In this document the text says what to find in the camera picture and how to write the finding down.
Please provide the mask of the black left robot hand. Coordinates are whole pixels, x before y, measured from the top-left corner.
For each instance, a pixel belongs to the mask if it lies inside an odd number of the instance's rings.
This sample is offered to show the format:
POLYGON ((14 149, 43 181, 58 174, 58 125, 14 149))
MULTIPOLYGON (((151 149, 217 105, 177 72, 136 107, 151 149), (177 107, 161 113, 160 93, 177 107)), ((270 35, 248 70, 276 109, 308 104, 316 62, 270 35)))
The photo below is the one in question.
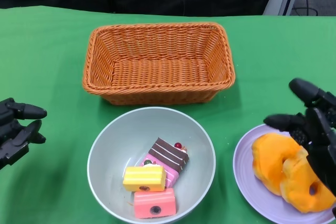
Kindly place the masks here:
POLYGON ((1 168, 13 165, 29 152, 29 144, 43 144, 39 133, 47 111, 13 98, 1 101, 1 168))

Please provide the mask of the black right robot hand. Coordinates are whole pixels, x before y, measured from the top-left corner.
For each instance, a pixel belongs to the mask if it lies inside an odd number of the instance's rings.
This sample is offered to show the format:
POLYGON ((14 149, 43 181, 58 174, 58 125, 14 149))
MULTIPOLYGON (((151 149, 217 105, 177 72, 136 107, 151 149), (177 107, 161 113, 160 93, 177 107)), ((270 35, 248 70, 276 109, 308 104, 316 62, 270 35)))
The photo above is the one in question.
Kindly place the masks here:
POLYGON ((335 96, 301 78, 289 82, 304 103, 305 113, 273 114, 264 123, 290 136, 307 152, 307 160, 322 183, 335 195, 335 96))

